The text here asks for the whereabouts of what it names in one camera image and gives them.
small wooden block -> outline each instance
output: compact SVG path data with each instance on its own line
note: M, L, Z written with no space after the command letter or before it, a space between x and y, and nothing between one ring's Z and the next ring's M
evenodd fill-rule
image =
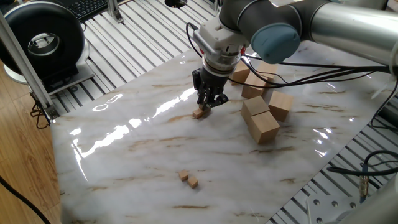
M241 115L246 123L250 122L251 117L269 111L269 107L261 96L257 96L243 101Z
M195 119L199 119L201 118L203 115L207 114L209 111L211 110L211 108L207 108L205 111L201 110L200 108L194 110L192 112L192 116Z
M181 181L188 180L188 172L186 170L178 172L178 175L180 176Z
M198 179L197 179L196 177L190 177L190 178L188 179L188 185L189 185L192 189L194 189L194 188L197 187L197 185L198 185Z
M269 110L278 121L284 122L293 103L293 96L274 91L269 102Z
M242 61L239 61L239 63L236 65L235 72L230 76L230 78L232 80L244 83L244 81L246 81L248 78L249 73L250 69ZM231 81L231 84L237 85L238 83Z
M265 86L267 83L259 79L254 73L250 73L245 84L256 85L256 86ZM256 96L261 96L264 93L263 88L252 87L252 86L243 86L242 89L242 97L247 99L254 98Z
M251 117L251 122L248 122L248 130L257 144L274 139L279 128L278 122L269 111Z

marble surface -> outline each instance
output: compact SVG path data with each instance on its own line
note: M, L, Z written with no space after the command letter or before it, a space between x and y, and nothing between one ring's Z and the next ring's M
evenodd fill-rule
M288 61L374 64L309 42ZM239 112L241 86L228 83L228 103L205 119L192 118L191 72L200 66L186 52L55 120L67 216L84 224L265 223L360 132L390 92L371 100L389 78L383 73L280 89L294 95L292 110L275 141L258 146ZM278 68L288 81L321 71ZM196 189L179 180L183 169L199 180Z

cable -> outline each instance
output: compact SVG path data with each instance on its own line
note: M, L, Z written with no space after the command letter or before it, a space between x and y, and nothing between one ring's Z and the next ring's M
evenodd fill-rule
M29 200L27 200L23 195L21 195L17 190L12 188L1 176L0 184L3 185L10 193L12 193L19 200L24 202L30 209L32 209L45 224L51 224L50 221L44 216L44 214Z
M262 60L260 57L255 57L251 55L244 54L243 56L253 58L256 60ZM352 66L344 66L344 65L319 65L319 64L311 64L311 63L288 63L281 62L280 65L290 65L290 66L300 66L300 67L318 67L318 68L352 68Z
M390 163L390 162L398 162L398 161L383 161L383 162L379 162L377 164L368 164L368 167L375 167L375 166L379 166L381 164L387 164L387 163Z
M365 76L367 76L367 75L373 74L374 72L375 72L375 71L369 72L369 73L366 73L366 74L364 74L364 75L360 75L360 76L354 77L354 78L346 78L346 79L342 79L342 80L322 80L322 81L320 81L320 82L342 82L342 81L355 80L355 79L357 79L357 78L362 78L362 77L365 77Z
M276 73L271 73L271 72L260 72L259 70L256 70L256 72L261 73L261 74L270 74L270 75L276 75L278 76L284 83L288 83L284 78L282 78L282 75L278 75Z
M396 153L396 152L392 152L392 151L388 151L388 150L374 151L374 152L370 153L368 156L366 156L366 158L363 162L364 166L365 165L368 166L368 162L369 162L370 158L372 158L373 156L375 156L377 154L388 154L388 155L394 156L395 158L398 158L398 153ZM338 174L347 174L347 175L355 175L355 176L373 176L373 177L381 176L381 175L388 175L388 174L395 174L396 172L398 172L398 167L392 168L389 170L375 171L375 172L359 172L359 171L348 170L348 169L344 169L344 168L340 168L340 167L327 167L326 169L330 172L336 172Z
M85 25L85 28L83 29L83 32L86 31L87 24L84 21L81 21L81 20L79 20L79 22L80 22L80 24L84 24Z
M195 48L195 46L194 46L193 43L192 43L191 36L189 35L189 32L188 32L188 27L189 27L189 26L190 26L194 31L197 30L197 29L199 29L199 28L198 28L197 26L195 26L193 23L188 22L187 25L185 26L185 31L187 32L187 37L188 37L189 43L191 44L192 49L199 55L199 57L202 57L202 56L201 56L201 53L199 53L199 51Z
M385 66L339 68L339 69L336 69L336 70L323 72L323 73L319 73L319 74L312 75L312 76L309 76L309 77L305 77L305 78L302 78L300 80L296 80L296 81L294 81L292 83L274 83L274 82L271 82L271 81L267 80L266 78L262 77L260 74L258 74L256 72L256 70L252 66L250 66L250 64L245 62L242 58L241 58L241 61L246 66L248 66L250 71L252 71L252 73L255 74L259 79L261 79L262 81L266 82L267 84L273 85L273 86L267 86L266 88L281 88L281 87L285 87L285 86L297 86L297 85L303 85L303 84L311 84L311 83L319 82L321 80L326 80L328 78L336 78L336 77L340 77L340 76L344 76L344 75L350 75L350 74L358 73L358 72L373 72L373 71L386 72L386 69L388 69Z
M375 187L376 189L380 189L380 185L378 185L375 181L369 179L369 183L370 183L371 185L373 185L373 187Z
M398 132L398 129L397 129L397 128L393 128L393 127L390 127L390 126L382 127L382 126L374 126L374 125L373 125L373 121L374 121L374 119L376 118L376 116L380 113L380 111L383 109L383 107L390 101L390 99L391 99L392 97L394 97L394 94L395 94L395 92L396 92L396 90L397 90L397 87L398 87L398 78L397 78L397 80L396 80L396 84L394 85L394 88L392 89L391 94L387 97L387 99L384 101L384 103L379 107L379 109L377 109L377 111L376 111L375 114L373 115L373 117L372 117L372 119L371 119L371 122L370 122L370 126L371 126L371 127L373 127L373 128L381 128L381 129L389 129L389 130L391 130L391 131L393 131L393 132Z

metal grating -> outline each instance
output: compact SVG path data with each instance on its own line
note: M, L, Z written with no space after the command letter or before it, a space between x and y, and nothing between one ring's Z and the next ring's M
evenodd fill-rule
M210 6L208 1L190 0L188 7L179 11L166 7L160 0L135 0L120 6L125 20L122 24L115 22L106 12L87 21L85 35L91 47L87 63L95 76L52 97L59 113L69 113L187 51L190 45L185 24L192 22L199 26L212 18L215 12ZM387 107L398 116L397 97ZM376 118L375 124L390 125L380 117ZM330 173L326 168L358 169L359 163L370 152L380 149L398 152L396 134L367 125L267 224L308 224L306 201L313 194L358 195L358 177ZM379 156L371 162L391 159L391 156ZM377 169L391 166L396 164L378 166ZM372 180L384 185L391 178L393 175L372 177ZM375 191L376 188L370 185L370 195Z
M398 107L398 98L394 97L389 105L392 108ZM377 116L374 124L377 126L391 126L386 120ZM328 172L329 166L344 167L347 169L359 170L359 163L364 158L376 150L390 150L398 152L397 134L386 129L375 129L369 124L358 135L341 150L308 184L305 185L281 210L279 210L266 224L309 224L307 216L306 201L310 195L336 195L336 196L355 196L358 197L359 177L352 175L341 175ZM392 156L377 156L369 161L372 164L394 160ZM370 168L370 171L391 169L397 167L397 163L390 163ZM380 186L386 184L394 174L371 177ZM369 195L371 196L377 189L369 185Z
M161 0L135 0L120 6L121 24L107 12L86 21L87 64L95 76L52 96L59 113L69 113L186 52L190 44L185 24L200 26L214 17L210 6L191 0L189 6L173 10Z

connector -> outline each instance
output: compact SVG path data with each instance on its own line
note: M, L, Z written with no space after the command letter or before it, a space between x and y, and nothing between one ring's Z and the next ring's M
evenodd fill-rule
M366 196L368 196L368 188L369 188L369 176L360 176L359 177L359 196L366 198Z

